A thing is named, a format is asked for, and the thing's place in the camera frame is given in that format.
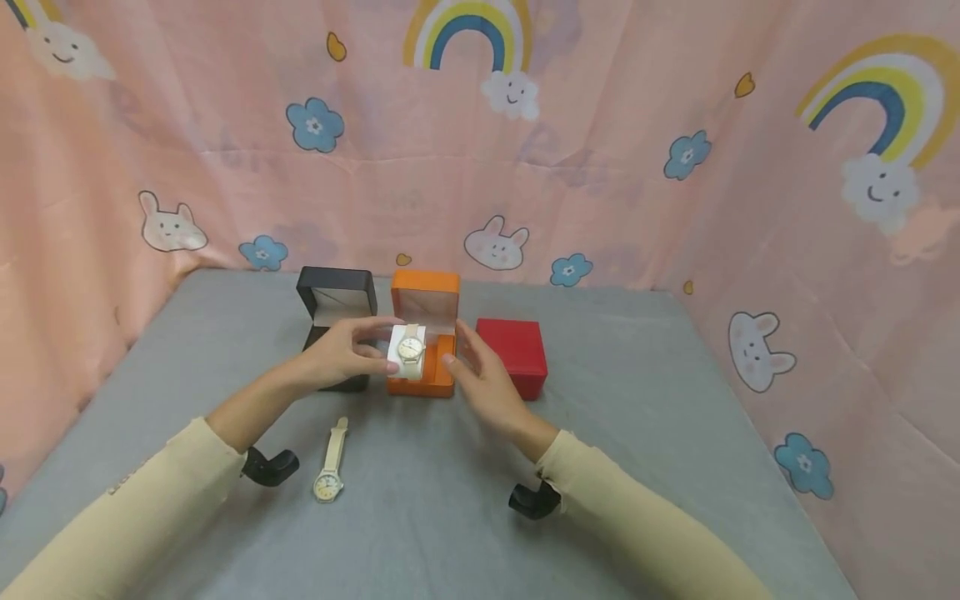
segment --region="gray tablecloth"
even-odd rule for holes
[[[0,588],[190,419],[300,350],[310,320],[295,283],[200,271],[182,284],[0,518]],[[377,298],[390,314],[388,280]],[[704,522],[775,597],[854,597],[670,296],[465,282],[460,310],[469,322],[540,321],[550,376],[534,409]],[[346,487],[321,505],[310,486],[343,415]],[[534,484],[531,466],[458,397],[390,397],[380,381],[360,396],[316,395],[257,446],[293,449],[300,471],[275,490],[241,480],[136,597],[656,597],[562,517],[535,523],[507,507],[515,483]]]

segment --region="wristwatch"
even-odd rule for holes
[[[337,426],[330,429],[330,444],[326,447],[324,468],[313,482],[313,495],[324,504],[333,502],[344,488],[340,480],[340,456],[344,451],[344,438],[347,436],[347,418],[340,417]]]
[[[396,345],[396,355],[400,361],[407,365],[416,365],[426,350],[423,340],[417,336],[417,330],[420,328],[417,324],[408,324],[403,330],[403,337],[400,343]]]

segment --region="forearm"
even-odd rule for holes
[[[757,576],[707,527],[561,432],[538,463],[561,510],[620,550],[677,599],[766,600]]]
[[[244,453],[256,444],[290,406],[309,391],[287,376],[289,363],[260,375],[206,417],[210,429],[227,445]]]
[[[223,504],[243,464],[204,420],[194,420],[77,515],[0,599],[124,598]]]
[[[559,433],[560,429],[549,421],[533,413],[527,413],[509,428],[507,439],[531,463],[536,463],[546,453],[553,441],[557,439]]]

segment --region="fabric wall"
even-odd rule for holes
[[[861,597],[960,588],[957,3],[6,4],[0,513],[191,270],[409,265],[672,291]]]

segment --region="orange watch box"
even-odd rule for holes
[[[397,269],[390,285],[394,315],[408,324],[426,327],[423,378],[408,381],[390,377],[391,396],[453,397],[453,377],[440,364],[444,354],[457,352],[457,312],[460,276],[441,271]]]

